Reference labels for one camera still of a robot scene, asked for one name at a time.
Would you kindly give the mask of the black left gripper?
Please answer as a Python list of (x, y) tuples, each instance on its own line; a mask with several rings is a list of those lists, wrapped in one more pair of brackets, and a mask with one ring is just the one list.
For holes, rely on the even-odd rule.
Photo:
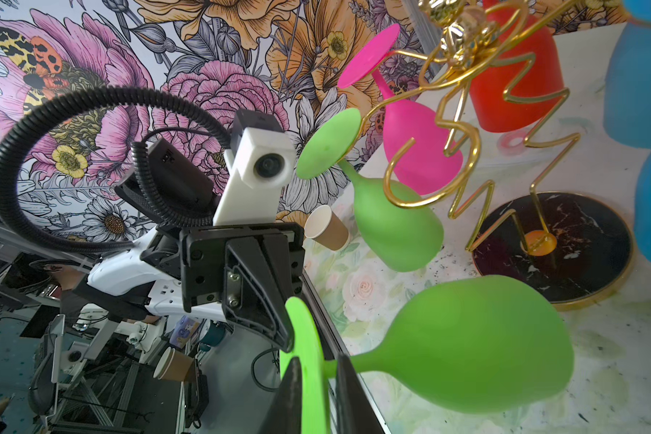
[(287, 301), (302, 291), (304, 229), (294, 222), (192, 228), (180, 233), (184, 311), (218, 302), (225, 322), (283, 352), (296, 333)]

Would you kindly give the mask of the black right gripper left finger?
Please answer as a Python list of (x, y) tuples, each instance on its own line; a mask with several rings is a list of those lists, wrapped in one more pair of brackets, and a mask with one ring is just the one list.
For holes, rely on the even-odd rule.
[(259, 434), (300, 434), (302, 390), (301, 372), (286, 372)]

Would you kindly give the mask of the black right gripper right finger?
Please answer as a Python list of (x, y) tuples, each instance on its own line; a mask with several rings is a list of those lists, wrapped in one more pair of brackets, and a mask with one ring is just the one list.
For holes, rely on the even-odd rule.
[(384, 434), (350, 358), (340, 354), (336, 361), (336, 432)]

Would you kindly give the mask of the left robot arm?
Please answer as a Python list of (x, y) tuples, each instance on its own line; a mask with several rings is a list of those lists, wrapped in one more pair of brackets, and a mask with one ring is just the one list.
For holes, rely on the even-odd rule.
[(188, 314), (226, 322), (289, 352), (286, 304), (301, 289), (304, 233), (278, 222), (280, 193), (297, 153), (280, 132), (249, 128), (233, 143), (223, 196), (164, 139), (148, 154), (163, 201), (191, 217), (156, 227), (95, 266), (79, 293), (119, 318)]

